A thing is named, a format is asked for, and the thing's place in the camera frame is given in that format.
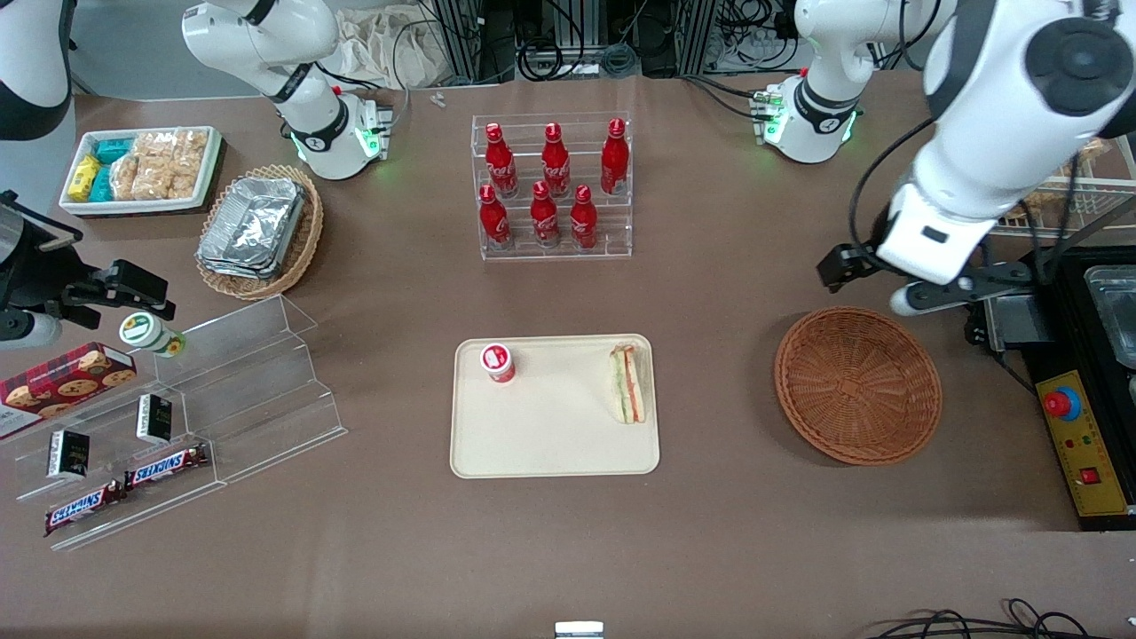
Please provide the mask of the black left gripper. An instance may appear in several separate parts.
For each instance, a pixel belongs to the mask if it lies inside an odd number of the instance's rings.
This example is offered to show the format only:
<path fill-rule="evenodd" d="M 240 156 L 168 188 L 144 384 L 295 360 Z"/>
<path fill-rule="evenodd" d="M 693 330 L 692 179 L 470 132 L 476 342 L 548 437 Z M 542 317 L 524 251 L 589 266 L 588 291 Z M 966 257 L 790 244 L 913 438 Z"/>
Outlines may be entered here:
<path fill-rule="evenodd" d="M 832 248 L 816 268 L 829 294 L 837 294 L 852 280 L 870 279 L 876 272 L 891 272 L 891 267 L 877 258 L 872 244 L 852 243 Z"/>

